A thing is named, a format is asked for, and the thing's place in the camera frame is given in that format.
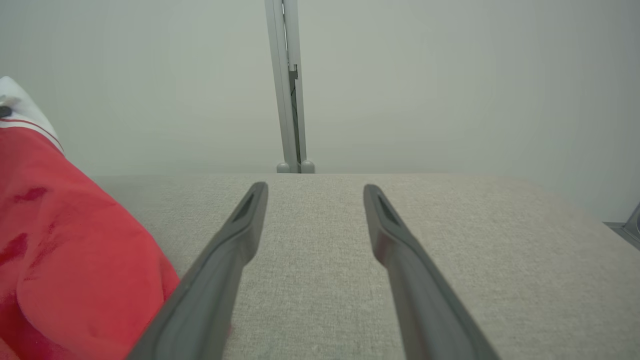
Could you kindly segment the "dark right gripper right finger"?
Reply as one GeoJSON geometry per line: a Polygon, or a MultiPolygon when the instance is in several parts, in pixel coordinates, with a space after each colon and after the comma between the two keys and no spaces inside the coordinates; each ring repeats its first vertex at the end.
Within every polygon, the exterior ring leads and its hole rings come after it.
{"type": "Polygon", "coordinates": [[[386,269],[407,360],[497,360],[432,258],[380,187],[363,189],[373,255],[386,269]]]}

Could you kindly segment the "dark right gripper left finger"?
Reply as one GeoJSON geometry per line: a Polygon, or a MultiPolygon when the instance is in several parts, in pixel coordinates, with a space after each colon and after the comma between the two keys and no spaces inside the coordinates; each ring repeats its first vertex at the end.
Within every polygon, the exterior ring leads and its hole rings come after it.
{"type": "Polygon", "coordinates": [[[221,360],[244,267],[258,252],[268,185],[253,183],[128,354],[130,360],[221,360]]]}

